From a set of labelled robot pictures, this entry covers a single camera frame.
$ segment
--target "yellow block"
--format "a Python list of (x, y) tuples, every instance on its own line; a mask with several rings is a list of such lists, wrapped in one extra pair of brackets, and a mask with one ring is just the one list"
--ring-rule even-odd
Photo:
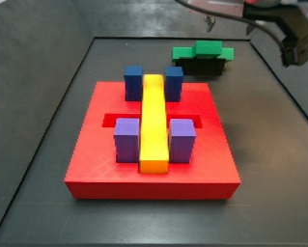
[(144, 74), (140, 117), (139, 171), (166, 174), (170, 169), (164, 77)]

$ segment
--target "green block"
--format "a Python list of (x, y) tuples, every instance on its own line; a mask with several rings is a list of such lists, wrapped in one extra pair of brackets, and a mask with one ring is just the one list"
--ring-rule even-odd
[(192, 58), (192, 47), (174, 47), (172, 49), (172, 61), (179, 58)]
[(230, 62), (234, 60), (234, 48), (222, 48), (222, 54), (218, 56), (218, 58), (226, 59), (226, 62)]
[(194, 57), (215, 58), (222, 53), (222, 41), (196, 41), (192, 47)]

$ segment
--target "red block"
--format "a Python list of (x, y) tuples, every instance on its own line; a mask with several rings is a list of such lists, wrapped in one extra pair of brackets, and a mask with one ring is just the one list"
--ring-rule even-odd
[(99, 82), (64, 183), (76, 199), (228, 199), (240, 177), (207, 84), (184, 83), (182, 102), (167, 103), (168, 116), (194, 119), (196, 142), (190, 164), (170, 164), (166, 175), (140, 174), (138, 164), (116, 163), (114, 124), (136, 118), (140, 102), (126, 101), (123, 82)]

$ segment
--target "toy block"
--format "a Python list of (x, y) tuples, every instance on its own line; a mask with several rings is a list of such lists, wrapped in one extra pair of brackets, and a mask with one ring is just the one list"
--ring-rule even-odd
[(226, 59), (218, 58), (180, 58), (175, 65), (182, 67), (184, 75), (222, 75)]
[[(142, 106), (138, 101), (126, 101), (124, 94), (124, 82), (96, 83), (64, 177), (74, 198), (230, 199), (240, 185), (240, 177), (208, 84), (183, 83), (182, 102), (166, 105), (172, 118), (191, 119), (194, 116), (196, 143), (190, 164), (172, 163), (170, 172), (160, 175), (139, 173), (136, 163), (116, 162), (114, 119), (120, 114), (140, 114)], [(104, 118), (111, 118), (107, 121), (111, 125), (106, 127), (102, 126)]]
[(126, 101), (142, 101), (142, 94), (143, 94), (142, 66), (127, 66), (124, 78), (126, 78)]
[(143, 174), (164, 174), (168, 172), (168, 163), (164, 78), (160, 74), (144, 74), (139, 171)]
[(139, 158), (139, 119), (118, 119), (115, 125), (118, 162), (135, 163)]
[(166, 101), (179, 102), (182, 93), (182, 67), (166, 67)]
[(174, 47), (172, 48), (172, 61), (179, 58), (192, 58), (192, 47)]
[(192, 120), (172, 119), (170, 124), (170, 162), (190, 163), (196, 132)]
[(215, 58), (222, 53), (222, 41), (196, 41), (192, 47), (192, 56)]
[(222, 48), (222, 53), (218, 56), (220, 59), (226, 59), (226, 62), (234, 60), (234, 48)]

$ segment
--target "table surface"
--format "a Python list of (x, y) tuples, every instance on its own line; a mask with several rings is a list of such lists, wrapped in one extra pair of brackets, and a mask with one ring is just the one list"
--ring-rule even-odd
[(242, 185), (227, 201), (74, 200), (64, 184), (98, 81), (163, 73), (179, 40), (95, 40), (0, 227), (0, 246), (308, 244), (308, 121), (247, 41), (210, 83)]

